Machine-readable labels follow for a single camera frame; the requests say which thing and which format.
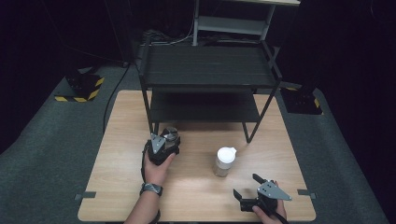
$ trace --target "dark background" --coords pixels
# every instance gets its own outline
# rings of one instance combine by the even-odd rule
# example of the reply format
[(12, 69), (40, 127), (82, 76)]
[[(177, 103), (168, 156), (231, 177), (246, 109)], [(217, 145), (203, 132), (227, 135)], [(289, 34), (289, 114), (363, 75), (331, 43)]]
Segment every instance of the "dark background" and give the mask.
[[(73, 47), (122, 62), (105, 7), (99, 2), (88, 2), (89, 7), (80, 11), (84, 15), (91, 12), (99, 16), (100, 19), (92, 20), (101, 23), (102, 29), (81, 24), (84, 30), (94, 28), (97, 38), (90, 37), (88, 42), (77, 39), (81, 45)], [(132, 20), (136, 28), (155, 28), (170, 36), (179, 36), (186, 34), (191, 26), (192, 1), (130, 2), (134, 10), (138, 9)], [(202, 1), (203, 14), (258, 20), (265, 17), (262, 11), (266, 6), (247, 4), (244, 9), (251, 13), (246, 15), (241, 13), (241, 5), (210, 2)], [(0, 152), (18, 138), (51, 91), (67, 75), (70, 64), (83, 67), (101, 63), (65, 47), (42, 3), (39, 0), (0, 3), (0, 104), (3, 111)], [(394, 9), (395, 4), (390, 0), (304, 0), (298, 11), (279, 7), (268, 35), (270, 43), (282, 46), (277, 63), (284, 80), (314, 85), (324, 93), (390, 223), (396, 222), (391, 211), (392, 202), (396, 200), (393, 192), (396, 184), (393, 164), (396, 161), (393, 136), (396, 18), (391, 13)], [(290, 17), (292, 22), (284, 20)], [(63, 37), (72, 32), (66, 29)], [(93, 49), (84, 49), (85, 44), (96, 42), (93, 40), (109, 44), (101, 46), (99, 41)], [(72, 62), (65, 58), (69, 54), (77, 55)]]

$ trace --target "black watch strap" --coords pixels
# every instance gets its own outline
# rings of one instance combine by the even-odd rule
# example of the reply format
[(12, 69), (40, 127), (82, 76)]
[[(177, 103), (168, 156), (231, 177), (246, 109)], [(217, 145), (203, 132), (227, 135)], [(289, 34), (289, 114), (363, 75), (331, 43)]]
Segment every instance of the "black watch strap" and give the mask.
[(140, 195), (146, 190), (153, 191), (153, 192), (157, 193), (158, 196), (160, 196), (160, 197), (161, 197), (161, 195), (163, 195), (163, 187), (155, 185), (155, 184), (143, 183), (142, 189), (140, 190)]

